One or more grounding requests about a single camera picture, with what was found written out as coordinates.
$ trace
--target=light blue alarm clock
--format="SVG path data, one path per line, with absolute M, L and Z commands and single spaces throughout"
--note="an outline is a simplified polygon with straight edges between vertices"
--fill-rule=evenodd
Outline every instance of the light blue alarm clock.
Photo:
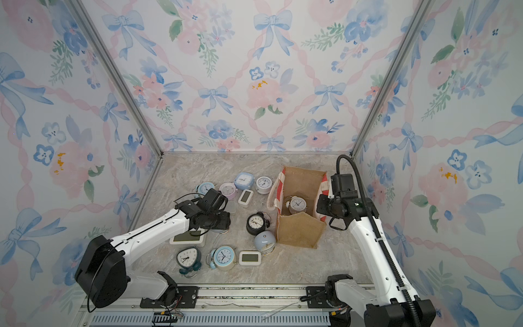
M 210 264 L 211 269 L 229 270 L 234 267 L 237 261 L 234 250 L 227 245 L 212 250 L 210 255 L 212 258 Z
M 241 172 L 234 179 L 234 185 L 236 185 L 236 188 L 240 190 L 251 189 L 254 185 L 254 175 Z
M 198 185 L 196 187 L 195 192 L 199 193 L 199 194 L 202 194 L 202 195 L 205 195 L 212 188 L 214 188 L 214 184 L 213 183 L 211 183 L 211 182 L 204 182 L 204 183 L 201 183 L 200 185 Z

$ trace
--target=white alarm clock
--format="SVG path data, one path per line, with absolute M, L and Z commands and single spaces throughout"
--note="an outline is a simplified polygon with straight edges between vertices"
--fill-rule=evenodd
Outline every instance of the white alarm clock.
M 224 245 L 211 251 L 211 269 L 229 270 L 237 262 L 236 254 L 232 247 Z
M 262 255 L 267 255 L 274 250 L 276 237 L 269 231 L 261 232 L 254 238 L 254 245 Z
M 256 190 L 260 194 L 269 194 L 272 181 L 267 176 L 258 177 L 256 180 Z
M 254 184 L 254 175 L 250 173 L 239 173 L 234 179 L 234 185 L 237 189 L 251 189 Z
M 236 185 L 230 182 L 225 182 L 220 186 L 220 192 L 229 200 L 234 200 L 236 191 Z
M 307 202 L 305 202 L 304 199 L 297 196 L 293 196 L 290 199 L 290 201 L 287 201 L 287 203 L 285 203 L 285 206 L 289 208 L 291 214 L 304 212 L 307 210 Z

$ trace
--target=blue bow pattern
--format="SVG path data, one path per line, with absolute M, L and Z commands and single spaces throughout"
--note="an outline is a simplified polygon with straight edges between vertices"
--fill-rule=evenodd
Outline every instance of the blue bow pattern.
M 514 102 L 511 111 L 514 115 L 523 117 L 523 95 L 521 95 L 516 100 L 516 102 Z M 498 142 L 502 145 L 513 145 L 523 141 L 523 124 L 519 125 L 510 131 L 507 135 L 499 139 L 493 137 L 492 135 L 478 135 L 474 137 L 474 140 L 477 141 L 475 148 L 479 148 L 480 146 L 494 142 Z M 518 166 L 518 184 L 521 183 L 523 183 L 523 154 L 521 155 Z
M 118 102 L 116 101 L 115 95 L 113 93 L 109 93 L 107 96 L 107 102 L 103 107 L 100 108 L 99 113 L 100 118 L 103 121 L 107 121 L 107 119 L 111 117 L 112 122 L 115 124 L 115 142 L 120 141 L 120 137 L 118 136 L 118 120 L 116 119 L 116 116 L 123 120 L 129 120 L 129 118 L 126 116 L 127 110 L 115 110 L 117 106 Z
M 211 112 L 211 110 L 216 108 L 216 101 L 218 101 L 218 103 L 223 108 L 223 110 L 232 114 L 232 112 L 229 109 L 231 109 L 233 106 L 231 106 L 228 103 L 223 102 L 223 100 L 220 99 L 220 98 L 227 99 L 229 97 L 229 91 L 227 90 L 227 88 L 225 86 L 220 86 L 216 89 L 201 88 L 198 90 L 198 95 L 202 99 L 209 98 L 209 103 L 211 105 L 211 107 L 209 109 L 204 110 L 202 112 L 202 116 L 209 117 L 209 113 Z
M 285 151 L 285 148 L 280 146 L 280 144 L 283 144 L 284 139 L 283 135 L 276 136 L 275 138 L 262 137 L 260 138 L 260 143 L 267 145 L 267 152 L 272 150 L 272 146 L 274 146 L 277 151 Z
M 16 218 L 16 228 L 11 230 L 6 240 L 0 242 L 0 265 L 8 263 L 15 254 L 16 246 L 26 251 L 34 258 L 29 268 L 31 280 L 35 279 L 36 273 L 42 273 L 42 267 L 38 263 L 37 257 L 40 253 L 40 245 L 33 240 L 20 240 L 22 236 L 26 238 L 36 238 L 49 236 L 65 230 L 67 227 L 58 227 L 60 218 L 49 225 L 36 231 L 31 229 L 42 220 L 42 216 L 32 208 L 26 208 L 18 214 Z
M 131 222 L 131 219 L 129 218 L 130 209 L 128 203 L 140 200 L 138 197 L 136 197 L 136 192 L 134 192 L 133 195 L 128 197 L 129 193 L 131 193 L 131 191 L 129 191 L 129 187 L 124 184 L 122 186 L 122 195 L 118 199 L 118 202 L 116 202 L 115 208 L 112 210 L 112 212 L 114 212 L 116 215 L 120 215 L 122 209 L 125 210 L 127 212 L 127 225 L 129 225 L 129 223 Z
M 183 142 L 183 141 L 185 141 L 185 142 L 187 141 L 187 136 L 185 136 L 184 133 L 178 133 L 176 135 L 166 135 L 166 134 L 164 134 L 164 135 L 162 135 L 162 139 L 164 141 L 173 143 L 173 148 L 170 149 L 169 151 L 174 151 L 179 146 L 181 146 L 185 150 L 191 152 L 192 147 L 190 145 L 185 144 Z
M 154 50 L 151 48 L 155 46 L 156 43 L 141 37 L 138 35 L 138 33 L 136 33 L 136 31 L 134 31 L 134 29 L 139 31 L 144 30 L 142 16 L 140 16 L 136 10 L 129 11 L 126 16 L 116 17 L 113 15 L 103 15 L 102 20 L 110 31 L 117 31 L 120 28 L 122 29 L 122 35 L 124 41 L 126 42 L 126 47 L 120 50 L 120 53 L 118 53 L 120 58 L 123 57 L 125 60 L 127 60 L 127 51 L 133 46 L 131 35 L 133 35 L 136 41 L 138 41 L 138 43 L 141 44 L 147 51 L 153 55 L 156 55 L 156 52 L 154 52 Z
M 274 35 L 272 34 L 272 26 L 289 30 L 291 28 L 292 23 L 292 13 L 289 10 L 284 10 L 280 12 L 279 15 L 272 15 L 268 16 L 266 14 L 258 14 L 254 16 L 254 28 L 258 31 L 267 29 L 266 33 L 266 39 L 265 39 L 265 45 L 258 50 L 254 51 L 253 58 L 257 57 L 258 60 L 260 59 L 260 56 L 262 55 L 262 52 L 265 48 L 270 47 L 272 44 L 272 40 L 274 38 Z M 276 39 L 278 40 L 278 43 L 280 44 L 280 47 L 282 50 L 287 54 L 290 55 L 288 47 L 293 46 L 294 42 L 291 42 L 287 40 L 280 32 L 278 28 L 274 29 L 274 34 L 276 34 Z
M 401 241 L 400 246 L 397 248 L 396 260 L 403 267 L 403 252 L 405 252 L 405 256 L 408 258 L 414 255 L 414 248 L 407 241 L 405 235 L 403 235 L 403 227 L 401 227 L 399 222 L 396 222 L 394 224 L 394 230 L 397 234 L 395 238 L 392 239 L 387 233 L 385 233 L 385 237 L 387 240 L 390 240 L 391 243 L 394 245 L 397 245 Z
M 389 151 L 392 151 L 394 149 L 403 150 L 403 148 L 405 148 L 402 169 L 405 170 L 405 164 L 409 166 L 411 165 L 410 147 L 412 146 L 412 151 L 418 151 L 423 146 L 423 138 L 414 134 L 414 132 L 412 131 L 412 126 L 408 122 L 403 124 L 403 127 L 401 128 L 401 134 L 405 135 L 406 137 L 399 145 L 389 144 Z
M 15 92 L 11 91 L 9 88 L 5 87 L 2 84 L 5 82 L 5 84 L 9 85 L 15 91 L 22 93 L 23 95 L 30 97 L 31 99 L 36 100 L 38 102 L 42 102 L 48 105 L 53 104 L 53 102 L 49 101 L 48 99 L 42 96 L 46 92 L 45 87 L 27 87 L 11 82 L 13 80 L 19 80 L 24 77 L 26 77 L 26 75 L 20 67 L 20 65 L 18 65 L 16 60 L 13 59 L 13 57 L 11 57 L 8 53 L 1 52 L 0 92 L 2 92 L 4 97 L 13 105 L 13 107 L 15 107 L 16 111 L 18 111 L 18 114 L 20 115 L 20 117 L 18 117 L 16 121 L 15 126 L 16 137 L 19 140 L 22 139 L 22 134 L 31 137 L 29 131 L 27 130 L 26 123 L 23 119 L 23 116 L 26 112 L 26 106 L 24 105 L 22 99 L 20 99 L 20 97 Z
M 332 106 L 334 107 L 334 109 L 336 109 L 336 111 L 339 111 L 339 108 L 338 106 L 341 106 L 343 104 L 343 102 L 339 101 L 338 99 L 336 99 L 334 97 L 334 95 L 342 95 L 343 92 L 345 91 L 345 86 L 347 86 L 347 84 L 345 83 L 338 83 L 334 86 L 326 86 L 326 85 L 318 85 L 317 87 L 314 88 L 314 94 L 315 95 L 322 95 L 323 94 L 323 98 L 322 98 L 322 101 L 320 103 L 319 106 L 315 106 L 315 107 L 312 107 L 311 110 L 309 110 L 309 112 L 311 113 L 315 113 L 316 110 L 318 110 L 318 108 L 320 108 L 321 106 L 324 106 L 327 101 L 328 101 L 328 98 L 329 98 L 329 93 L 331 94 L 331 104 Z

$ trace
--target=marble floor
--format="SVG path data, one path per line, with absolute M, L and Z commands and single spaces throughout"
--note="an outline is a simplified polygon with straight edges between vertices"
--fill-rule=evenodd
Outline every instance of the marble floor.
M 166 154 L 137 227 L 168 212 L 173 208 L 173 200 L 193 192 L 201 182 L 209 181 L 219 187 L 234 181 L 242 171 L 256 178 L 269 176 L 274 181 L 284 165 L 326 171 L 330 177 L 335 173 L 336 158 L 335 154 Z M 352 169 L 348 163 L 342 163 L 342 170 L 351 173 Z M 200 248 L 203 267 L 194 278 L 183 278 L 178 272 L 176 254 L 181 249 L 174 248 L 168 241 L 144 254 L 132 268 L 150 273 L 163 270 L 184 284 L 322 284 L 328 276 L 342 273 L 350 274 L 358 283 L 372 282 L 354 237 L 349 231 L 328 226 L 317 249 L 277 244 L 259 266 L 236 265 L 226 272 L 211 270 L 204 257 L 214 248 L 229 245 L 237 254 L 242 250 L 256 250 L 254 236 L 245 229 L 246 219 L 257 211 L 267 211 L 266 201 L 267 195 L 255 191 L 248 208 L 236 206 L 228 233 L 207 234 L 206 244 Z M 269 213 L 274 221 L 276 211 Z

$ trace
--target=wire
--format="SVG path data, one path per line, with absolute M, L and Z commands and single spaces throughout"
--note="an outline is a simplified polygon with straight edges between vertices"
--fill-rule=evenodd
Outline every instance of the wire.
M 95 282 L 95 278 L 96 276 L 98 276 L 98 272 L 100 271 L 101 267 L 104 265 L 104 262 L 105 260 L 107 259 L 107 257 L 113 253 L 112 250 L 116 250 L 116 246 L 114 246 L 112 249 L 109 249 L 109 252 L 107 252 L 107 254 L 105 255 L 105 257 L 102 259 L 100 265 L 98 266 L 98 269 L 96 269 L 96 272 L 95 272 L 95 275 L 93 276 L 93 279 L 91 280 L 91 286 L 89 287 L 89 293 L 87 294 L 87 312 L 89 313 L 92 313 L 96 310 L 96 306 L 94 307 L 94 309 L 91 311 L 91 309 L 89 308 L 89 299 L 91 298 L 91 291 L 93 290 L 93 284 Z
M 309 297 L 307 297 L 307 295 L 304 295 L 304 296 L 302 296 L 300 298 L 300 301 L 301 302 L 309 301 L 310 299 L 314 299 L 315 297 L 317 297 L 318 295 L 323 294 L 323 293 L 325 293 L 325 290 L 323 290 L 321 292 L 318 292 L 318 293 L 316 293 L 316 294 L 314 294 L 312 296 L 309 296 Z
M 421 323 L 419 321 L 419 316 L 416 311 L 416 308 L 414 307 L 414 303 L 412 302 L 411 296 L 408 293 L 406 289 L 404 289 L 405 284 L 403 283 L 403 279 L 400 276 L 400 273 L 397 271 L 396 265 L 394 264 L 394 261 L 392 260 L 392 257 L 389 253 L 389 250 L 387 250 L 387 247 L 385 245 L 385 242 L 382 239 L 382 236 L 380 234 L 380 231 L 378 229 L 378 226 L 376 225 L 376 222 L 373 219 L 372 211 L 370 210 L 369 205 L 367 204 L 367 198 L 365 197 L 364 188 L 363 188 L 363 182 L 361 181 L 361 176 L 358 171 L 358 167 L 356 166 L 356 163 L 354 160 L 352 160 L 351 157 L 349 157 L 346 154 L 341 154 L 338 159 L 336 160 L 336 173 L 339 174 L 339 164 L 342 159 L 345 159 L 349 162 L 349 164 L 352 166 L 354 170 L 354 174 L 356 176 L 356 181 L 358 183 L 358 189 L 361 197 L 361 204 L 363 205 L 363 208 L 365 210 L 365 213 L 367 214 L 367 217 L 369 218 L 370 224 L 372 225 L 372 230 L 376 236 L 377 239 L 380 239 L 378 243 L 380 244 L 381 251 L 383 252 L 383 255 L 385 256 L 385 259 L 387 260 L 387 263 L 389 264 L 392 274 L 394 275 L 394 278 L 396 279 L 396 283 L 400 288 L 403 288 L 401 290 L 401 293 L 405 297 L 405 300 L 407 301 L 408 310 L 411 313 L 412 320 L 414 321 L 414 326 L 421 327 Z

